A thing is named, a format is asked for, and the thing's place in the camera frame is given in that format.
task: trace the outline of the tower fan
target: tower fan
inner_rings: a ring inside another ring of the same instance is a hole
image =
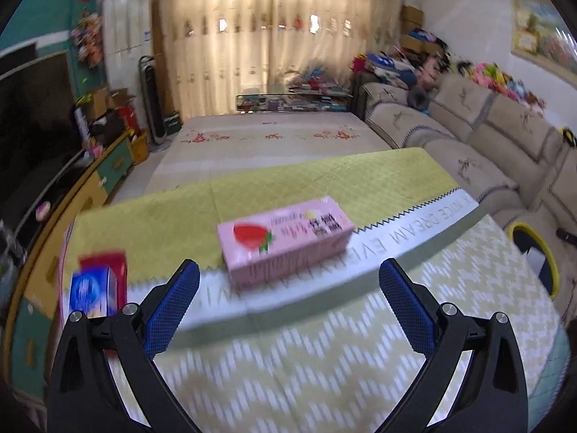
[[[140,57],[138,60],[138,71],[140,73],[148,127],[150,128],[152,141],[157,145],[161,145],[166,139],[166,128],[158,99],[156,70],[157,64],[154,61],[154,57],[148,55]]]

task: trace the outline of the screw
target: screw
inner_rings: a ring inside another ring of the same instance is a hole
[[[129,302],[122,308],[122,314],[125,316],[131,316],[132,314],[135,314],[136,311],[138,311],[138,305],[133,302]]]
[[[74,311],[74,312],[70,313],[70,316],[68,317],[68,319],[70,319],[71,322],[78,322],[81,317],[82,317],[82,313],[80,311]]]
[[[501,324],[507,324],[509,322],[509,318],[507,317],[507,315],[504,312],[498,312],[495,315],[495,318],[501,323]]]
[[[444,305],[442,305],[442,311],[447,316],[454,316],[455,314],[457,314],[457,306],[451,304],[450,302],[446,302]]]

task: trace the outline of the tv cabinet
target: tv cabinet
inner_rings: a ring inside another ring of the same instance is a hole
[[[31,248],[2,338],[2,375],[18,394],[44,401],[60,325],[58,266],[65,232],[77,214],[105,205],[132,163],[125,133],[77,180]]]

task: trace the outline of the bed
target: bed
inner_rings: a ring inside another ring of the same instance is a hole
[[[198,117],[184,123],[145,193],[241,170],[388,149],[350,112]]]

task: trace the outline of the green wall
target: green wall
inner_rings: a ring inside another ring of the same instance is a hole
[[[0,51],[47,34],[60,33],[62,39],[63,31],[70,32],[76,27],[83,8],[89,12],[96,11],[96,0],[87,3],[80,0],[22,0],[0,36]],[[45,47],[37,47],[38,56],[62,50],[69,51],[71,82],[77,95],[81,96],[88,89],[106,82],[103,63],[100,63],[100,67],[89,69],[84,62],[78,62],[78,52],[70,37]]]

